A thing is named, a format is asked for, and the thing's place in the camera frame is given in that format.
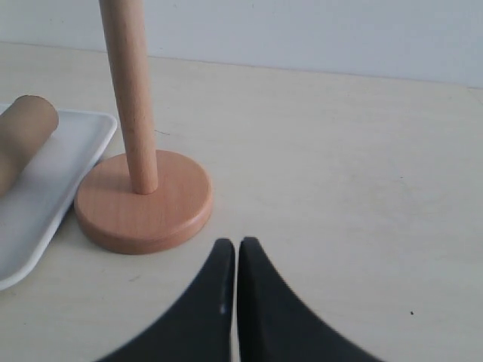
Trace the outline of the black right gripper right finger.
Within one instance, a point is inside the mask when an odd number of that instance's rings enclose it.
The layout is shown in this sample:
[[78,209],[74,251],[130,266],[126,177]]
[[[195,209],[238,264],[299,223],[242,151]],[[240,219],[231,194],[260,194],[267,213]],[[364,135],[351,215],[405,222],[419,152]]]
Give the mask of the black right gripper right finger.
[[242,361],[379,360],[312,312],[255,237],[238,252],[238,343]]

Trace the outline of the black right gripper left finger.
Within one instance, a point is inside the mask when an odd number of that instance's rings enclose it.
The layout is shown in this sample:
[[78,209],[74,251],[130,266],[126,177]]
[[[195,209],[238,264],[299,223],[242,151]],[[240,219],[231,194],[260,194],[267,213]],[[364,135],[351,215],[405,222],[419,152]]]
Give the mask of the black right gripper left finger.
[[218,239],[180,298],[102,361],[231,361],[235,249]]

